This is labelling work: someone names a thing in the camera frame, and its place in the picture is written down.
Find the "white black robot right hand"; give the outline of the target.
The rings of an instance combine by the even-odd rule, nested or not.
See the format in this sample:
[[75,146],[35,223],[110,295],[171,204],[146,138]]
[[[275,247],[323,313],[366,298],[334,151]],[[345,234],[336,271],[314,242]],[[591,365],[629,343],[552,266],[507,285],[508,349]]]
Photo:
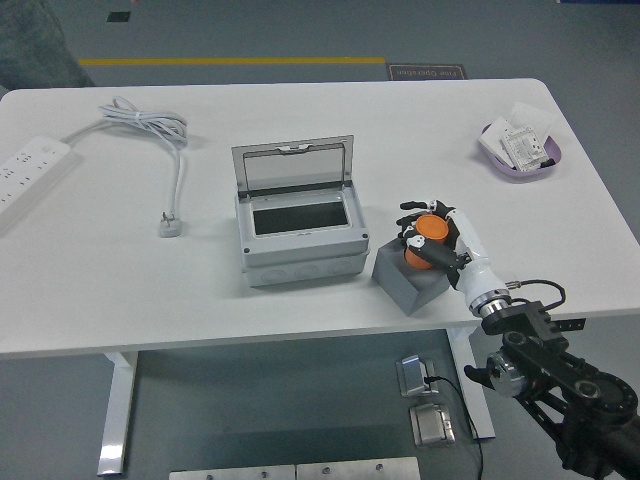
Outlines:
[[492,271],[475,228],[461,210],[439,200],[403,202],[400,209],[407,213],[396,221],[407,263],[443,272],[477,318],[510,305],[505,282]]

